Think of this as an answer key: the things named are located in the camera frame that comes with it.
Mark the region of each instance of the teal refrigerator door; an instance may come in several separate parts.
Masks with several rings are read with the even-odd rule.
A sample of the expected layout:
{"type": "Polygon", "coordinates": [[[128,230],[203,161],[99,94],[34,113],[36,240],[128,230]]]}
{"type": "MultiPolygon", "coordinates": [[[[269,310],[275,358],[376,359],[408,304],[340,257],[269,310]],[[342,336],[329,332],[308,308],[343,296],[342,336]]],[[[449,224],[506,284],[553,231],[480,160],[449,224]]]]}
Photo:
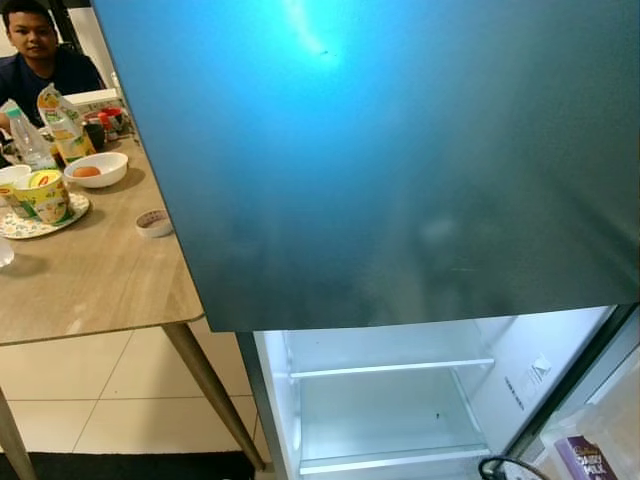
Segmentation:
{"type": "Polygon", "coordinates": [[[94,6],[216,330],[636,300],[635,0],[94,6]]]}

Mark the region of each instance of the wooden table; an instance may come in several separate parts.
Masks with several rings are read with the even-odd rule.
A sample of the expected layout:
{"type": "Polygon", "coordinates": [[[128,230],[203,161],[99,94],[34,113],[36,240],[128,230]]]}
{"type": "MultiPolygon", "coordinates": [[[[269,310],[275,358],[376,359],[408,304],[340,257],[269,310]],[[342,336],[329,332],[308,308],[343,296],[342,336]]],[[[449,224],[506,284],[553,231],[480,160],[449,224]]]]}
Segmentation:
{"type": "MultiPolygon", "coordinates": [[[[0,269],[0,345],[161,326],[258,470],[264,463],[187,322],[204,316],[174,234],[144,238],[141,213],[164,208],[149,162],[133,139],[112,149],[129,171],[104,189],[70,191],[92,203],[85,218],[54,234],[11,241],[12,264],[0,269]]],[[[6,209],[0,209],[4,215],[6,209]]],[[[0,389],[0,445],[20,480],[36,476],[0,389]]]]}

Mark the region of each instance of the white tiled floor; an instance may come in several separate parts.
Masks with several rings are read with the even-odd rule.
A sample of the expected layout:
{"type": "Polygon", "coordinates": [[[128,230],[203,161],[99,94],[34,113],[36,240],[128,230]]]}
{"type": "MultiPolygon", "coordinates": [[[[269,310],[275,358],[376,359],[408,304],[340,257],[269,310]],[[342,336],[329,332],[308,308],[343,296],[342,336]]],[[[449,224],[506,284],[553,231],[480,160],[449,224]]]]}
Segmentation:
{"type": "MultiPolygon", "coordinates": [[[[192,329],[269,461],[235,336],[192,329]]],[[[0,347],[0,385],[29,451],[239,450],[159,328],[0,347]]]]}

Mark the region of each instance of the water bottle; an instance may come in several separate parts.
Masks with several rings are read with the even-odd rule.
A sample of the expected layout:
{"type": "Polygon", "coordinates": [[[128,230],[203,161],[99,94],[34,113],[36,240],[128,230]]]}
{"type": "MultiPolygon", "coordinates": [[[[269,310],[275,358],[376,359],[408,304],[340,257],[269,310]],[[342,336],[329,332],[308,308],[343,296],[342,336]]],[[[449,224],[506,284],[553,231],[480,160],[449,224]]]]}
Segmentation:
{"type": "Polygon", "coordinates": [[[0,268],[13,262],[13,248],[9,242],[0,237],[0,268]]]}
{"type": "Polygon", "coordinates": [[[11,126],[11,136],[22,154],[24,163],[29,165],[32,170],[57,168],[49,146],[22,114],[20,108],[11,108],[6,113],[11,126]]]}

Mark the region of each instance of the decorative plate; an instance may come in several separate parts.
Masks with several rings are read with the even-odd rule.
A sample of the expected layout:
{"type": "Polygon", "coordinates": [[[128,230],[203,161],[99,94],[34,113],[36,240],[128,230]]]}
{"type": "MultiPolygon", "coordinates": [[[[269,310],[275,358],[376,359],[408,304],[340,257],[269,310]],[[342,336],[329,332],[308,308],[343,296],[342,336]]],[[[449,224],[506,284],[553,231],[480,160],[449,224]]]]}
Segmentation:
{"type": "Polygon", "coordinates": [[[78,195],[76,193],[70,193],[69,197],[71,200],[71,208],[73,208],[73,216],[64,222],[58,225],[49,225],[48,223],[42,223],[40,220],[20,218],[15,213],[9,212],[0,220],[0,235],[12,240],[20,240],[22,238],[34,238],[47,235],[71,225],[87,213],[91,202],[84,195],[78,195]]]}

